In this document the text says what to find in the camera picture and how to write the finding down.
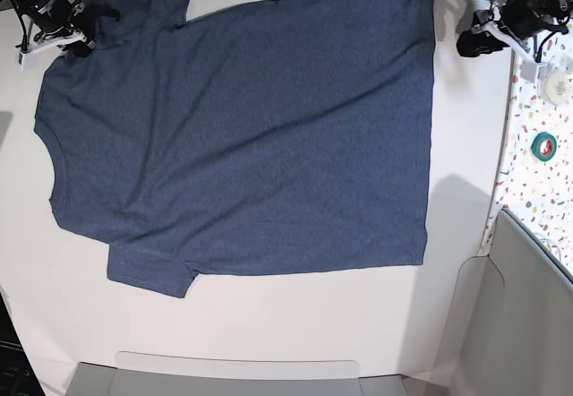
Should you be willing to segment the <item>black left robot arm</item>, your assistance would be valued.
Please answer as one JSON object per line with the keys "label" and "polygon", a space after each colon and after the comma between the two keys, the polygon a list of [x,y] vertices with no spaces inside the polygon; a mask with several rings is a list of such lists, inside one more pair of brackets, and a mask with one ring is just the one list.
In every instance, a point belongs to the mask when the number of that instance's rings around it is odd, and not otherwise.
{"label": "black left robot arm", "polygon": [[474,12],[470,29],[460,34],[458,53],[474,58],[510,47],[538,66],[544,45],[569,33],[571,17],[572,0],[490,0],[490,7]]}

